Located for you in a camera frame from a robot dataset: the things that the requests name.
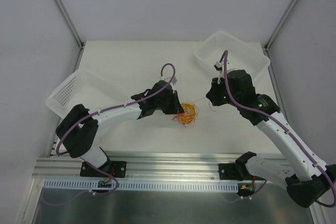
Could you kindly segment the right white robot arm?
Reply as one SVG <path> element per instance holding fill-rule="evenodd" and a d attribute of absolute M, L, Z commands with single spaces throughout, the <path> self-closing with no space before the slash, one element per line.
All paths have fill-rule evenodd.
<path fill-rule="evenodd" d="M 263 132 L 289 162 L 291 168 L 266 161 L 254 152 L 246 152 L 235 164 L 219 167 L 220 177 L 246 180 L 263 178 L 286 190 L 303 208 L 310 207 L 328 191 L 335 192 L 335 165 L 319 158 L 292 129 L 271 97 L 256 93 L 251 76 L 245 70 L 226 73 L 222 67 L 212 79 L 206 94 L 213 106 L 229 104 L 253 126 Z"/>

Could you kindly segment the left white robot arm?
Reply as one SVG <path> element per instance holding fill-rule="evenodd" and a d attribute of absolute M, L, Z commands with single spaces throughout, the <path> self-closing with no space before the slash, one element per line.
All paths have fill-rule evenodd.
<path fill-rule="evenodd" d="M 97 142 L 97 134 L 125 121 L 151 116 L 155 111 L 167 115 L 184 113 L 177 91 L 160 80 L 150 89 L 131 96 L 125 105 L 114 105 L 101 111 L 91 111 L 83 104 L 74 106 L 56 129 L 66 152 L 72 158 L 81 158 L 92 165 L 98 176 L 110 170 L 110 158 Z"/>

